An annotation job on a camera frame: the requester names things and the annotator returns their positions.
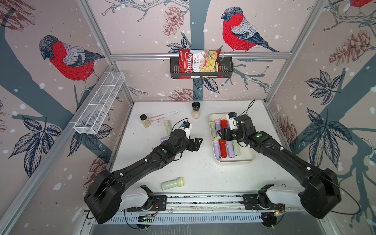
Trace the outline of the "purple flashlight horizontal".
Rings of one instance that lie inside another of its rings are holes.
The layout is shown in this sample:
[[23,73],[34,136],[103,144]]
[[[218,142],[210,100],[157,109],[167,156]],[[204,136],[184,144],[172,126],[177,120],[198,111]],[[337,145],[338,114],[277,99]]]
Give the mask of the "purple flashlight horizontal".
[[166,142],[169,138],[170,138],[170,136],[162,137],[162,138],[160,138],[160,142],[161,142],[161,143],[164,143],[164,142]]

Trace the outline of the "black wall basket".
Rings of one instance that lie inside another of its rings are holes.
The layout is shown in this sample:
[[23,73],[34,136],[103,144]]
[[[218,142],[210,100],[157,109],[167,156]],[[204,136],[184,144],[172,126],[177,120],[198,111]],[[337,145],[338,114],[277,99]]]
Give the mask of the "black wall basket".
[[234,71],[232,57],[224,57],[218,61],[219,72],[180,72],[179,59],[170,59],[170,77],[172,79],[193,79],[193,78],[230,78]]

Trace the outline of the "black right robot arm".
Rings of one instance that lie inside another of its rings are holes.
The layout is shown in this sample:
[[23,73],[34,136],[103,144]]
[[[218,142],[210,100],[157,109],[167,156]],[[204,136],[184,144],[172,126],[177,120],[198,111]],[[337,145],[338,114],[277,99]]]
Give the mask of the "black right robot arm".
[[288,204],[304,208],[315,218],[324,218],[341,202],[337,175],[330,169],[314,166],[282,147],[271,135],[258,132],[247,115],[230,119],[229,127],[217,131],[224,141],[237,141],[254,149],[281,166],[303,187],[297,193],[282,193],[274,184],[258,191],[258,204],[270,209],[273,204]]

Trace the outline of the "cream plastic storage tray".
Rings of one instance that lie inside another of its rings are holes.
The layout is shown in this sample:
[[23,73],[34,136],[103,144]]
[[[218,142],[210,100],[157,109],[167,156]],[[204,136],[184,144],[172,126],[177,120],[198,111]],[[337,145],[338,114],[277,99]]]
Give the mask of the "cream plastic storage tray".
[[255,150],[242,147],[238,141],[233,138],[226,141],[217,133],[224,127],[233,127],[233,117],[228,114],[218,113],[211,114],[208,118],[211,133],[211,146],[214,153],[214,161],[218,165],[243,165],[256,160],[257,153]]

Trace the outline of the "red flashlight white cap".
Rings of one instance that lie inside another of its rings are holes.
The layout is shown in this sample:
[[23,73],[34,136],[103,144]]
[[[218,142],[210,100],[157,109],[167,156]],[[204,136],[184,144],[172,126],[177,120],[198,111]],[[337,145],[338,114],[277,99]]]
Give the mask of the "red flashlight white cap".
[[220,123],[221,123],[221,128],[222,129],[228,127],[228,121],[225,118],[221,119]]

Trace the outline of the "green flashlight front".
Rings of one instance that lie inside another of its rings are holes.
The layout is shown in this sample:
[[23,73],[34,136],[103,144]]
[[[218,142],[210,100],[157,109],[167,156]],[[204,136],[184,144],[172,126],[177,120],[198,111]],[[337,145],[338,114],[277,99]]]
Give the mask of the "green flashlight front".
[[165,190],[168,190],[168,189],[172,189],[172,188],[176,188],[176,187],[182,187],[182,186],[184,186],[184,179],[182,177],[178,177],[176,179],[163,182],[161,184],[161,189],[163,191],[165,191]]

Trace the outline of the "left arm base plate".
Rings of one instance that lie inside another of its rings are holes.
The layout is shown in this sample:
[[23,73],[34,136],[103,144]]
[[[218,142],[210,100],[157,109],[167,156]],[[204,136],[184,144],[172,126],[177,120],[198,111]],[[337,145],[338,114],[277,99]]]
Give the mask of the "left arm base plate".
[[157,195],[149,197],[146,202],[139,207],[126,209],[127,212],[163,212],[166,210],[167,196]]

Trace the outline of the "glass grinder with black cap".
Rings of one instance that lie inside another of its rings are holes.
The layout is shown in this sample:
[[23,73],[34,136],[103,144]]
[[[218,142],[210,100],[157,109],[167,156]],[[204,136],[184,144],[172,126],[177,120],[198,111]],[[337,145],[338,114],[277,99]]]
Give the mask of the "glass grinder with black cap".
[[200,106],[201,104],[199,102],[193,102],[192,103],[192,117],[194,119],[198,119],[200,117]]

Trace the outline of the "purple flashlight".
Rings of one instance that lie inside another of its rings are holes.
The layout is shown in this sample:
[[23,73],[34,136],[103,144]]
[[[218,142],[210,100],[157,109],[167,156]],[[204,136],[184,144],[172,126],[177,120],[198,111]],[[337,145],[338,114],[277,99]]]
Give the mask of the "purple flashlight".
[[216,133],[218,133],[218,131],[220,131],[222,129],[222,127],[221,127],[221,119],[215,118],[214,119],[214,123],[215,123]]
[[220,152],[220,145],[218,140],[212,141],[213,149],[214,149],[214,156],[217,160],[221,159],[221,152]]
[[227,152],[228,152],[228,157],[229,158],[234,158],[235,152],[234,152],[234,146],[232,141],[226,141],[226,147],[227,147]]

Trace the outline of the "red cassava chips bag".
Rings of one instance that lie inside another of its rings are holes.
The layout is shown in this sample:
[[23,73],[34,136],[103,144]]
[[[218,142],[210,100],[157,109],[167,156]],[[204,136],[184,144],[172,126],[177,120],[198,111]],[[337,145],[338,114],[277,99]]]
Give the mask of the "red cassava chips bag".
[[221,72],[218,57],[221,49],[208,50],[179,50],[180,73],[218,73]]

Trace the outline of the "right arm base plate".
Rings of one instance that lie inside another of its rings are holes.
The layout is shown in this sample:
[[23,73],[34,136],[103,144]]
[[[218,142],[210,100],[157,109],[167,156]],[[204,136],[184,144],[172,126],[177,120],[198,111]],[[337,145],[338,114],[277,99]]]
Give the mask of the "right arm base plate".
[[241,204],[245,206],[246,210],[273,210],[284,211],[284,204],[274,204],[266,196],[260,194],[244,194]]

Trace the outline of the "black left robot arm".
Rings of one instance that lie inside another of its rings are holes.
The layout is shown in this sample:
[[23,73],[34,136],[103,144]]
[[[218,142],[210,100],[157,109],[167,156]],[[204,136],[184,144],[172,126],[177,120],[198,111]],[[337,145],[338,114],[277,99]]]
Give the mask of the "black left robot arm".
[[103,170],[94,180],[84,197],[84,201],[98,224],[110,220],[119,210],[124,192],[148,174],[160,170],[184,151],[200,149],[202,138],[189,139],[182,129],[172,131],[144,158],[117,171]]

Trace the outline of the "green flashlight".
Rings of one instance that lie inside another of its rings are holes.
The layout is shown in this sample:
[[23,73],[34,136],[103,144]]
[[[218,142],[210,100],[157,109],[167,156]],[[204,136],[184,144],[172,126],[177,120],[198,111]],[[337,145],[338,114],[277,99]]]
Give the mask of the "green flashlight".
[[233,150],[234,150],[235,156],[240,156],[241,155],[240,145],[238,144],[238,142],[236,140],[234,140],[232,142],[233,142]]
[[167,135],[169,136],[171,134],[171,132],[172,132],[172,126],[171,126],[170,120],[165,120],[164,121],[164,127],[166,129]]
[[214,121],[210,121],[210,129],[211,129],[211,137],[214,140],[217,138],[216,123]]
[[176,179],[163,182],[161,184],[161,189],[163,191],[165,191],[165,190],[168,190],[168,189],[172,189],[172,188],[176,188],[176,187],[182,187],[182,186],[184,186],[184,179],[182,177],[178,177]]

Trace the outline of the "small jar with black lid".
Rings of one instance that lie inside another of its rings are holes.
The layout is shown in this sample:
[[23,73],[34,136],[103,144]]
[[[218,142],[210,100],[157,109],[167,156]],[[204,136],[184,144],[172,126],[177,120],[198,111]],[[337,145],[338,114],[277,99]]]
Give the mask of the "small jar with black lid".
[[142,121],[142,123],[143,123],[143,126],[144,126],[145,128],[150,127],[151,123],[150,123],[150,120],[148,119],[148,117],[147,117],[146,114],[142,114],[142,115],[140,116],[140,119],[141,119],[141,121]]

